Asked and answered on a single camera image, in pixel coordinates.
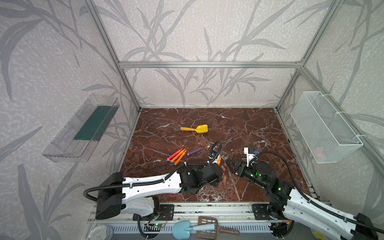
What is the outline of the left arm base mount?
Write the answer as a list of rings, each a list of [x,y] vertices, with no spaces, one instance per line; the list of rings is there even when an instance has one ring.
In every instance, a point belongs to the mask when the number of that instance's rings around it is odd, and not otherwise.
[[[155,210],[154,213],[142,217],[138,214],[133,215],[133,221],[140,220],[142,221],[150,221],[150,220],[160,220],[160,221],[169,221],[173,220],[175,213],[175,205],[173,204],[160,204],[160,208]]]

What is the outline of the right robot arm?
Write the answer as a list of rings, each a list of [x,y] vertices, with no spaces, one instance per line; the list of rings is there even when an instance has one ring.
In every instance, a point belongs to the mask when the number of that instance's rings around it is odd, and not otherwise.
[[[232,174],[263,188],[271,200],[267,211],[271,218],[292,220],[315,230],[331,240],[377,240],[383,233],[369,217],[336,210],[279,180],[266,162],[254,168],[242,161],[227,161]]]

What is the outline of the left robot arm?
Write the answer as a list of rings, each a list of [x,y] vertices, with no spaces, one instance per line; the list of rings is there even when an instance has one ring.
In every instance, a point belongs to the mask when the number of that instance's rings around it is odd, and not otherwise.
[[[184,164],[168,174],[145,178],[123,177],[116,172],[83,195],[96,202],[96,220],[116,217],[122,211],[147,217],[160,212],[158,195],[196,194],[205,185],[215,187],[222,180],[223,170],[216,163]]]

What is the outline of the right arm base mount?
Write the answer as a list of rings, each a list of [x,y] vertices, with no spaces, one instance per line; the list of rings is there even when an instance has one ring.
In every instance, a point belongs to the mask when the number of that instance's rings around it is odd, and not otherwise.
[[[255,220],[286,220],[283,212],[278,210],[274,204],[252,204],[252,212],[254,214]]]

